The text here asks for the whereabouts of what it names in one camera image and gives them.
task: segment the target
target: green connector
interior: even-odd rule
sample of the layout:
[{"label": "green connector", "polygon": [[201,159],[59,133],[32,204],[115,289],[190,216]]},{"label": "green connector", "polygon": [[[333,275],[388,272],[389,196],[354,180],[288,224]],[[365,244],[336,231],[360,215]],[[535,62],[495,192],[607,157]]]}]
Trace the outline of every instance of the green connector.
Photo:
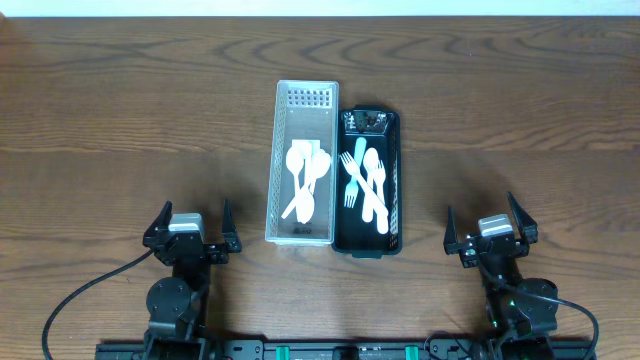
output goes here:
[{"label": "green connector", "polygon": [[420,352],[417,346],[407,346],[404,348],[404,353],[407,355],[407,360],[420,360]]},{"label": "green connector", "polygon": [[289,360],[288,346],[278,346],[276,348],[276,360]]}]

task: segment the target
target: utensil organizer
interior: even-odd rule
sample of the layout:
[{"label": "utensil organizer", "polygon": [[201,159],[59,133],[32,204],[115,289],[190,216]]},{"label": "utensil organizer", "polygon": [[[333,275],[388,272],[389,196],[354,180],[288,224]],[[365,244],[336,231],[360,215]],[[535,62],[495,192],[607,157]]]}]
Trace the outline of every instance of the utensil organizer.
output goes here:
[{"label": "utensil organizer", "polygon": [[[335,251],[354,257],[397,254],[402,248],[400,119],[398,114],[378,106],[356,106],[339,113],[338,91],[336,82],[278,82],[265,239],[279,245],[331,244]],[[371,121],[374,114],[379,121]],[[351,176],[338,155],[353,153],[360,136],[367,139],[367,148],[378,151],[385,166],[383,188],[389,210],[386,234],[378,233],[375,221],[361,219],[362,189],[353,208],[343,207],[345,186]],[[286,153],[294,139],[320,140],[320,148],[331,155],[329,172],[315,185],[315,211],[306,224],[297,221],[295,210],[287,218],[281,217],[295,195],[294,178],[286,166]]]},{"label": "utensil organizer", "polygon": [[352,110],[341,111],[338,118],[338,153],[353,153],[356,139],[364,137],[367,148],[377,150],[382,160],[385,205],[389,210],[389,231],[378,233],[375,220],[362,221],[364,194],[358,193],[355,206],[346,208],[344,189],[351,180],[344,166],[338,168],[336,190],[335,239],[333,249],[350,253],[353,257],[380,258],[395,255],[402,249],[402,183],[400,156],[400,118],[397,113],[380,106],[358,105]]}]

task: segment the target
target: light blue plastic fork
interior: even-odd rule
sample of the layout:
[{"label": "light blue plastic fork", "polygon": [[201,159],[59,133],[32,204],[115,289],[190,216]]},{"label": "light blue plastic fork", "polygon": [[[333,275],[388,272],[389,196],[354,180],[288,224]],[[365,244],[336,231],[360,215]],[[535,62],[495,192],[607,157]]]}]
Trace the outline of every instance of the light blue plastic fork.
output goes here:
[{"label": "light blue plastic fork", "polygon": [[[359,137],[356,139],[356,148],[353,152],[354,160],[358,167],[362,165],[362,158],[364,158],[364,151],[367,148],[367,139],[363,137]],[[356,199],[358,198],[358,180],[355,176],[351,177],[351,181],[344,188],[344,207],[353,208],[356,204]]]}]

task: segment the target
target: black plastic tray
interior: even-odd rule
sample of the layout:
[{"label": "black plastic tray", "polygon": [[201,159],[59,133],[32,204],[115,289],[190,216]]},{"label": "black plastic tray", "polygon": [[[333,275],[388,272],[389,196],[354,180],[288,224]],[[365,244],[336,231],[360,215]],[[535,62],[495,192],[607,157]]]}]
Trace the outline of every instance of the black plastic tray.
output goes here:
[{"label": "black plastic tray", "polygon": [[[383,113],[386,121],[375,121],[374,115]],[[335,237],[333,249],[349,253],[357,258],[381,258],[395,255],[402,249],[402,192],[400,161],[399,116],[380,106],[358,105],[352,110],[343,110],[338,117],[338,154],[348,151],[353,155],[356,139],[367,139],[367,149],[378,151],[385,165],[387,177],[384,182],[385,204],[389,210],[389,232],[381,235],[376,228],[376,218],[370,223],[362,221],[364,192],[358,191],[355,206],[344,207],[345,187],[351,180],[344,166],[338,169],[336,189]]]}]

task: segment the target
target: wood grain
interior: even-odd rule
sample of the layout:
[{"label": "wood grain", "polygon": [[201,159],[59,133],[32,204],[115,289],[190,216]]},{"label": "wood grain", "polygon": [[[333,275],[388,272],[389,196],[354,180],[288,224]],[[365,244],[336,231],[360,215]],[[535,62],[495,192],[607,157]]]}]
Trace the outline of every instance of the wood grain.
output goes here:
[{"label": "wood grain", "polygon": [[[215,269],[216,332],[425,338],[483,328],[476,270],[442,251],[508,211],[539,222],[528,277],[601,325],[598,356],[640,357],[640,27],[634,18],[8,19],[0,25],[0,358],[42,358],[53,308],[142,254],[165,200],[229,198],[245,249]],[[340,82],[342,107],[402,117],[404,250],[355,260],[264,241],[275,85]],[[71,302],[56,359],[140,339],[149,259]],[[561,309],[558,334],[585,336]]]}]

